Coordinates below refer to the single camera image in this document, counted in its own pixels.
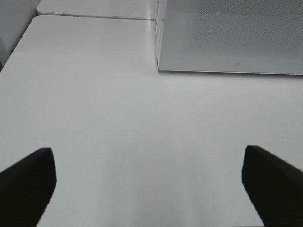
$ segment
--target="white desk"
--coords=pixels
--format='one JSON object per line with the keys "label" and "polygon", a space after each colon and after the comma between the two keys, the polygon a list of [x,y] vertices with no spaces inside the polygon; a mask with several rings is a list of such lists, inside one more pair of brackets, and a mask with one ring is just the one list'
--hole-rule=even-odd
{"label": "white desk", "polygon": [[261,226],[245,146],[303,169],[302,78],[159,74],[151,30],[39,16],[1,72],[1,169],[54,151],[40,227]]}
{"label": "white desk", "polygon": [[152,19],[155,0],[41,0],[39,15]]}

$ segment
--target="white table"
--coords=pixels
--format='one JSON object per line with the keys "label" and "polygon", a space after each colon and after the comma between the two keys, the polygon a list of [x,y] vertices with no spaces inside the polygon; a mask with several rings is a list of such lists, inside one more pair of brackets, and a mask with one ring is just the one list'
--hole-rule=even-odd
{"label": "white table", "polygon": [[38,16],[1,72],[1,169],[54,152],[38,226],[261,226],[245,146],[303,169],[301,77],[159,73],[151,23]]}
{"label": "white table", "polygon": [[41,0],[39,15],[152,19],[155,0]]}

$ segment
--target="black object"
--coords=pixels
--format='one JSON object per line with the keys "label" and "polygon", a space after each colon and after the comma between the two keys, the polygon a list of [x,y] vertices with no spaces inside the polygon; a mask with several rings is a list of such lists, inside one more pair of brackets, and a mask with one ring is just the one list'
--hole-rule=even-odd
{"label": "black object", "polygon": [[0,227],[35,227],[56,182],[50,148],[41,148],[1,172]]}
{"label": "black object", "polygon": [[247,146],[246,192],[266,227],[303,227],[303,172],[258,146]]}

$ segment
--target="table surface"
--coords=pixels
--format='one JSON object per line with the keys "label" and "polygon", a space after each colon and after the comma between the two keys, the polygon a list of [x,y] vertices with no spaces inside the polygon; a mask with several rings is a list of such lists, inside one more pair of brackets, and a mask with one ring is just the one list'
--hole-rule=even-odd
{"label": "table surface", "polygon": [[260,145],[303,169],[303,80],[158,72],[152,22],[34,18],[0,74],[0,166],[41,147],[38,226],[261,226],[241,183]]}
{"label": "table surface", "polygon": [[39,15],[152,19],[155,0],[41,0]]}

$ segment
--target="white wall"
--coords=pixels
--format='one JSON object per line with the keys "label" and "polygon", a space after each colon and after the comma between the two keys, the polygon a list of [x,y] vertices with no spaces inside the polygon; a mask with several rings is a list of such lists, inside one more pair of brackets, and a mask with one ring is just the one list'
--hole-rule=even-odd
{"label": "white wall", "polygon": [[11,54],[35,17],[40,0],[0,0],[0,61]]}

